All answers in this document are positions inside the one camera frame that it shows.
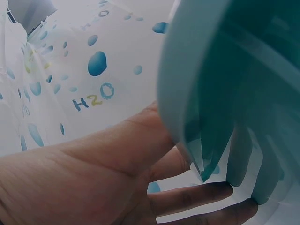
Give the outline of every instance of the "blue water droplet print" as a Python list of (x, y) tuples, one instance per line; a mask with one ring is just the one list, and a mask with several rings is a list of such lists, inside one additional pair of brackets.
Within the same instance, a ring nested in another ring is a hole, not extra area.
[(42, 55), (46, 55), (46, 54), (52, 52), (53, 49), (54, 49), (53, 46), (49, 46), (48, 48), (46, 48), (45, 50), (43, 50), (41, 54), (42, 54)]
[(47, 35), (48, 35), (48, 32), (45, 31), (45, 32), (41, 35), (41, 37), (40, 37), (39, 39), (40, 39), (40, 40), (44, 40), (44, 39), (47, 37)]
[(11, 78), (11, 79), (15, 79), (15, 75), (14, 75), (14, 72), (10, 69), (10, 68), (6, 68), (6, 71), (7, 71), (7, 75)]
[(97, 42), (97, 40), (98, 40), (98, 35), (91, 36), (88, 40), (88, 45), (89, 46), (94, 45)]
[(142, 71), (143, 71), (143, 67), (142, 67), (142, 66), (136, 66), (136, 67), (133, 69), (133, 72), (134, 72), (134, 74), (136, 74), (136, 75), (141, 74)]
[(64, 126), (60, 123), (60, 131), (62, 135), (65, 135), (65, 129)]
[(158, 34), (165, 34), (166, 30), (168, 28), (168, 25), (169, 24), (167, 22), (158, 22), (157, 24), (154, 25), (152, 30)]
[(28, 124), (28, 130), (29, 130), (29, 133), (30, 133), (31, 137), (37, 143), (37, 145), (39, 147), (43, 147), (44, 143), (43, 143), (43, 140), (41, 138), (41, 135), (38, 132), (37, 126), (30, 123), (30, 124)]
[(30, 87), (31, 92), (35, 96), (39, 96), (41, 94), (41, 92), (42, 92), (42, 87), (41, 87), (41, 83), (40, 82), (30, 83), (29, 87)]
[(114, 96), (114, 87), (110, 83), (104, 83), (101, 85), (100, 94), (103, 99), (109, 100)]
[(95, 53), (89, 61), (88, 71), (91, 76), (101, 75), (107, 68), (106, 55), (104, 52)]
[(61, 76), (60, 79), (61, 79), (62, 81), (65, 81), (65, 80), (69, 79), (69, 76), (68, 76), (68, 75), (63, 75), (63, 76)]
[(217, 165), (214, 172), (212, 174), (220, 174), (220, 166)]
[(28, 99), (28, 101), (30, 102), (30, 97), (29, 97), (29, 94), (28, 94), (28, 91), (27, 91), (26, 87), (24, 87), (24, 94), (25, 94), (26, 98)]
[(160, 192), (160, 187), (157, 182), (152, 182), (148, 185), (147, 193), (157, 193)]
[(61, 88), (61, 85), (60, 85), (60, 84), (56, 84), (56, 85), (54, 86), (54, 93), (57, 94), (57, 92), (60, 91), (60, 88)]
[(62, 45), (62, 48), (66, 48), (68, 45), (67, 41)]
[(46, 79), (46, 82), (47, 82), (47, 83), (51, 83), (51, 81), (52, 81), (52, 78), (53, 78), (53, 76), (52, 76), (52, 75), (48, 76), (48, 78)]
[(102, 12), (99, 13), (99, 17), (105, 17), (105, 16), (107, 16), (108, 14), (109, 14), (109, 11), (104, 10), (104, 11), (102, 11)]
[(25, 138), (23, 135), (21, 136), (21, 148), (22, 148), (22, 151), (27, 151), (27, 146), (26, 146)]
[(75, 91), (77, 91), (77, 88), (76, 87), (69, 88), (69, 91), (70, 92), (75, 92)]

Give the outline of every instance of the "teal plastic container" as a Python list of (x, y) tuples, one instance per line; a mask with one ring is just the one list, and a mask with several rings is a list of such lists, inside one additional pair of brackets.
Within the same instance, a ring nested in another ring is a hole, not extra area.
[(171, 19), (158, 105), (178, 148), (256, 224), (300, 224), (300, 1), (182, 0)]

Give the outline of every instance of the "skin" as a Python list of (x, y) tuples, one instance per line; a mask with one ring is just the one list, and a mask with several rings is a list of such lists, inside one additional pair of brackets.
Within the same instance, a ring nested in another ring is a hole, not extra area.
[[(5, 225), (156, 225), (156, 217), (229, 197), (227, 183), (147, 194), (149, 182), (189, 169), (156, 104), (101, 132), (0, 158)], [(164, 225), (241, 225), (256, 214), (248, 199)]]

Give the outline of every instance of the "shower curtain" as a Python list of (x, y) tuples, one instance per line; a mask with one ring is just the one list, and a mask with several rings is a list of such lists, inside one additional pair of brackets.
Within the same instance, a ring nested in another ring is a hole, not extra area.
[[(56, 11), (27, 37), (21, 24), (9, 21), (8, 3), (0, 0), (0, 156), (105, 129), (153, 102), (173, 3), (85, 0)], [(219, 181), (220, 173), (218, 168), (211, 181)], [(189, 171), (151, 183), (148, 191), (198, 184)], [(228, 198), (157, 221), (211, 212), (233, 203)], [(267, 207), (262, 206), (261, 213), (246, 224), (265, 223), (272, 215), (266, 214)], [(271, 205), (272, 210), (280, 207)], [(267, 224), (283, 224), (278, 218), (289, 211), (283, 207)]]

